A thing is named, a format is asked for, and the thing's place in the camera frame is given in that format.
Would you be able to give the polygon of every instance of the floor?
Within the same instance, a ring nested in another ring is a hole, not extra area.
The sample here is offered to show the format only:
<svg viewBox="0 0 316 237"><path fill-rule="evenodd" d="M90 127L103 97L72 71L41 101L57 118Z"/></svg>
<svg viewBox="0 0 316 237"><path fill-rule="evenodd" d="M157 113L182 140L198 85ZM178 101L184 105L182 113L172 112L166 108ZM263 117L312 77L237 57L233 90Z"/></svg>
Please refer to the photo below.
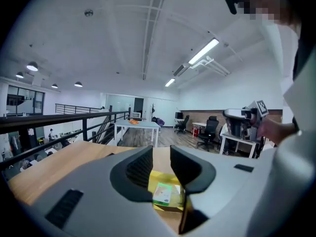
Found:
<svg viewBox="0 0 316 237"><path fill-rule="evenodd" d="M152 131L149 129L135 129L130 128L124 135L123 141L120 141L118 146L122 147L143 147L148 145L154 145L156 134L154 134L154 141L151 142ZM172 127L162 127L161 133L158 136L158 147L169 147L171 145L185 146L189 148L197 148L197 142L201 142L201 139L196 137L192 138L192 134L189 132L177 133L174 132ZM198 149L206 151L204 146ZM214 145L214 149L210 147L209 149L212 153L219 153L217 145Z"/></svg>

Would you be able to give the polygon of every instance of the ceiling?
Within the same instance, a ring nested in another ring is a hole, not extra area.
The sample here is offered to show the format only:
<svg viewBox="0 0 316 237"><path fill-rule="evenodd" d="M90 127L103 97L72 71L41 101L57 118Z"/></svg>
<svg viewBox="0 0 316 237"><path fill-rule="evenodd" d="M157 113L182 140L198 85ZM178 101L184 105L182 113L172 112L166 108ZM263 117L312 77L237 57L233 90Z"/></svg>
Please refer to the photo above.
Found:
<svg viewBox="0 0 316 237"><path fill-rule="evenodd" d="M84 12L93 10L93 16ZM80 80L142 79L162 87L212 38L220 43L207 53L229 70L254 53L267 50L260 29L231 15L224 0L32 0L21 13L1 51L0 75L60 89ZM25 66L36 61L39 72ZM186 70L172 87L203 73Z"/></svg>

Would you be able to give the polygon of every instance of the window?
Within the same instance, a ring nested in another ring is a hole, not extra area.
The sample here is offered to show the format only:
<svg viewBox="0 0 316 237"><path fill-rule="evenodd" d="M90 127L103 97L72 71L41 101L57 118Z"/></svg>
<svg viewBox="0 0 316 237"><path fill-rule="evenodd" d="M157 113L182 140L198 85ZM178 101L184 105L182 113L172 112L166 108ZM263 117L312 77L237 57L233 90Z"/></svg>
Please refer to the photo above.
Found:
<svg viewBox="0 0 316 237"><path fill-rule="evenodd" d="M7 114L42 114L43 99L43 92L9 86L6 99Z"/></svg>

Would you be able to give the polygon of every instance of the orange object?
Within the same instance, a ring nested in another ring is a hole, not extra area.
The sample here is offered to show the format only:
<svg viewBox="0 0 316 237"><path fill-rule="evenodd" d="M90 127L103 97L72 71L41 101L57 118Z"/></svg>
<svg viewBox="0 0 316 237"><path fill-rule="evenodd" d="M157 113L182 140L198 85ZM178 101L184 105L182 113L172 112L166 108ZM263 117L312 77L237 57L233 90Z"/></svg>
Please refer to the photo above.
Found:
<svg viewBox="0 0 316 237"><path fill-rule="evenodd" d="M133 120L133 119L131 119L129 122L130 122L131 124L138 124L138 121L137 121L137 120Z"/></svg>

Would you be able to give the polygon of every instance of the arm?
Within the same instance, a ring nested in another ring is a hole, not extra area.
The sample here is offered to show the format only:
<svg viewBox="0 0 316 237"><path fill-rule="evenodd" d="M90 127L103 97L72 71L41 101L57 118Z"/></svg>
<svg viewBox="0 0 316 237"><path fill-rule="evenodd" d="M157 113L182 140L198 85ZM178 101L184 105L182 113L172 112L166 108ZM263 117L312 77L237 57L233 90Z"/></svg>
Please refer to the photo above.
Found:
<svg viewBox="0 0 316 237"><path fill-rule="evenodd" d="M280 124L269 118L262 120L258 128L258 137L264 136L279 145L283 139L296 132L295 125Z"/></svg>

